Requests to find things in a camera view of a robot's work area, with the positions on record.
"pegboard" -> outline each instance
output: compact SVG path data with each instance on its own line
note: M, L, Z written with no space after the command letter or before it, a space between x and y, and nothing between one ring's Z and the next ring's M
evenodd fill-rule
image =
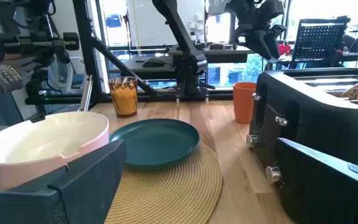
M324 19L300 21L293 60L327 59L340 49L346 22Z

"wooden table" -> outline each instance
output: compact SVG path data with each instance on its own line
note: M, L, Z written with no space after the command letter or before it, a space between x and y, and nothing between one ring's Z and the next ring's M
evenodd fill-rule
M117 118L112 103L98 104L91 111L109 119L110 133L150 118L179 119L197 128L201 140L218 155L223 172L222 192L208 223L293 223L246 148L249 125L234 120L232 101L182 102L180 108L175 102L139 103L132 118Z

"glass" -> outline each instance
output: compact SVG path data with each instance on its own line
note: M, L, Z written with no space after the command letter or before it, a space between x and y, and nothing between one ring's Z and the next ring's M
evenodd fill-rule
M137 113L137 80L134 77L112 78L108 81L117 117L130 118Z

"computer mouse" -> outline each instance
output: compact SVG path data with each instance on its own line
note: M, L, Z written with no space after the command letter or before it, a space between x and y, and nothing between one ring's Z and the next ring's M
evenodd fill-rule
M163 62L160 59L157 58L150 58L147 61L143 63L143 67L162 67L165 65L165 62Z

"orange cup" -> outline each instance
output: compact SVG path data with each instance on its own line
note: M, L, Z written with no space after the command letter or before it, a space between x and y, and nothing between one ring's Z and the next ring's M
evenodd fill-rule
M236 83L233 85L233 104L234 116L236 121L242 124L249 124L252 119L252 110L254 109L254 99L256 83Z

